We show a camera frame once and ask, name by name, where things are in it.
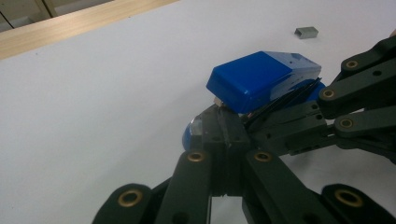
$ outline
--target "white table surface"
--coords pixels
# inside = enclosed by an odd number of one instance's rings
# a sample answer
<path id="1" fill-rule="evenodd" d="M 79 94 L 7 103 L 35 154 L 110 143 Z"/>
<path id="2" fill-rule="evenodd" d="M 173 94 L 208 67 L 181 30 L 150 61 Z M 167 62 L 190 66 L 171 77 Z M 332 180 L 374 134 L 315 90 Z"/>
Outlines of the white table surface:
<path id="1" fill-rule="evenodd" d="M 396 1 L 183 0 L 0 61 L 0 223 L 91 223 L 120 186 L 172 175 L 186 124 L 212 104 L 214 66 L 298 52 L 330 84 L 396 28 Z M 297 27 L 315 26 L 301 40 Z M 396 166 L 327 147 L 282 159 L 312 190 L 343 183 L 396 216 Z M 247 223 L 239 198 L 212 223 Z"/>

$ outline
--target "blue box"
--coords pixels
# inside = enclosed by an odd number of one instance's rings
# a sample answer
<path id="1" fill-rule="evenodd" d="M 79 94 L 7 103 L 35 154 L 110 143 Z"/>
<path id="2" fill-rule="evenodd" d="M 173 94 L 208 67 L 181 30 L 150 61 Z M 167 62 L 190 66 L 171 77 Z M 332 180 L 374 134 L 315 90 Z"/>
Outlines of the blue box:
<path id="1" fill-rule="evenodd" d="M 206 87 L 245 114 L 314 81 L 320 69 L 298 53 L 259 51 L 215 67 Z"/>

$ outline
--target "blue object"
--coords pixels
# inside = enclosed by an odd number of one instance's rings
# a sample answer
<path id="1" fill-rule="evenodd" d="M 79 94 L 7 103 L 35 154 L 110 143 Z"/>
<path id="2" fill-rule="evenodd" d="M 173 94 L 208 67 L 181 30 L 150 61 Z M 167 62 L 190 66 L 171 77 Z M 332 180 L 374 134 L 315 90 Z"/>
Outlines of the blue object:
<path id="1" fill-rule="evenodd" d="M 259 51 L 215 67 L 206 87 L 245 114 L 314 81 L 320 69 L 298 53 Z"/>

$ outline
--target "wooden board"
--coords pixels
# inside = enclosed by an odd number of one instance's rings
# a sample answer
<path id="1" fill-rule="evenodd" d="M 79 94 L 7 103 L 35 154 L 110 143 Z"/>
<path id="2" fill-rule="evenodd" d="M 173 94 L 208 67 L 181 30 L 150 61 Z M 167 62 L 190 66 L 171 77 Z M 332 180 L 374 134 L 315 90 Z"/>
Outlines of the wooden board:
<path id="1" fill-rule="evenodd" d="M 0 60 L 176 1 L 116 0 L 0 33 Z"/>

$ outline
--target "blue plastic case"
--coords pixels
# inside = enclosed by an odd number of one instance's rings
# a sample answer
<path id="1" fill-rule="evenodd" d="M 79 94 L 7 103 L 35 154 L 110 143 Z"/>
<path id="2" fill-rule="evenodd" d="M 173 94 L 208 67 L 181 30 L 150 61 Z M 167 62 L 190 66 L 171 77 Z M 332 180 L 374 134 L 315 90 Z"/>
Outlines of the blue plastic case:
<path id="1" fill-rule="evenodd" d="M 298 53 L 259 51 L 215 67 L 206 87 L 245 114 L 315 80 L 320 69 Z"/>

